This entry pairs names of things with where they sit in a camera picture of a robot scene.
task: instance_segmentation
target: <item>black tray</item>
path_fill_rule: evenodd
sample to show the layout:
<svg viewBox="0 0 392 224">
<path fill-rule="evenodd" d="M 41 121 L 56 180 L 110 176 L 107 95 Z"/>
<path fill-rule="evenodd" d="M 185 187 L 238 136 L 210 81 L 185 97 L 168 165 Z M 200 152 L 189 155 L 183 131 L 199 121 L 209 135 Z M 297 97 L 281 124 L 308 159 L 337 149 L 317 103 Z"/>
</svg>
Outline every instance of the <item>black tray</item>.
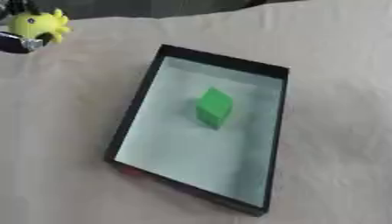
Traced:
<svg viewBox="0 0 392 224">
<path fill-rule="evenodd" d="M 239 211 L 267 213 L 288 73 L 163 45 L 105 159 Z M 195 102 L 210 87 L 234 100 L 232 115 L 218 130 L 195 115 Z"/>
</svg>

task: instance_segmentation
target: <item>tablecloth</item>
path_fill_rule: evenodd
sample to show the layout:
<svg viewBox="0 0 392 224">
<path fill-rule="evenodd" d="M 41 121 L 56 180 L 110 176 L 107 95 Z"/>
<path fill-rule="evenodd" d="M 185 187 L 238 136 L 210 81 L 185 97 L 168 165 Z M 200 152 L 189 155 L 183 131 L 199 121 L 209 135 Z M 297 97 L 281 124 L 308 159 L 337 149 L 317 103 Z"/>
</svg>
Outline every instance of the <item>tablecloth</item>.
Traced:
<svg viewBox="0 0 392 224">
<path fill-rule="evenodd" d="M 2 223 L 391 223 L 392 1 L 72 27 L 63 44 L 0 53 Z M 102 162 L 161 44 L 290 67 L 267 215 L 248 217 Z"/>
</svg>

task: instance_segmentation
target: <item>yellow plush toy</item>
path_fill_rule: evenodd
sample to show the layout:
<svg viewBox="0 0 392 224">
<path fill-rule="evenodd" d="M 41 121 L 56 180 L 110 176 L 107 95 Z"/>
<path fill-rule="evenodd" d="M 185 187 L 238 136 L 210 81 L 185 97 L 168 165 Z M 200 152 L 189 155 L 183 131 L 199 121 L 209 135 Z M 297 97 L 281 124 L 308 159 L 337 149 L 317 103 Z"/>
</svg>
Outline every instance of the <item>yellow plush toy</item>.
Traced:
<svg viewBox="0 0 392 224">
<path fill-rule="evenodd" d="M 8 0 L 0 7 L 0 20 L 8 16 L 9 31 L 0 31 L 0 52 L 31 53 L 51 41 L 60 43 L 63 33 L 71 31 L 62 10 L 41 12 L 32 0 Z"/>
<path fill-rule="evenodd" d="M 29 12 L 24 12 L 12 18 L 9 23 L 9 31 L 26 39 L 35 39 L 43 33 L 50 33 L 53 36 L 53 41 L 60 43 L 63 39 L 62 34 L 71 31 L 67 27 L 67 23 L 68 17 L 59 9 L 56 9 L 53 14 L 32 15 Z"/>
</svg>

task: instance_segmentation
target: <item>beige fabric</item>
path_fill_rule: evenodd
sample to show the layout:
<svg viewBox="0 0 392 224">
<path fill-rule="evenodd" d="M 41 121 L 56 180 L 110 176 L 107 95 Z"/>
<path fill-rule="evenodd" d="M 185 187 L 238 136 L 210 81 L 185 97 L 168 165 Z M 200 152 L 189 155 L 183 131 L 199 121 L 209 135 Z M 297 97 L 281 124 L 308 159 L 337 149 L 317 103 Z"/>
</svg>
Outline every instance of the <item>beige fabric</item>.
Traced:
<svg viewBox="0 0 392 224">
<path fill-rule="evenodd" d="M 1 222 L 391 223 L 391 3 L 81 20 L 61 45 L 1 53 Z M 268 215 L 249 218 L 102 162 L 162 43 L 291 67 Z"/>
</svg>

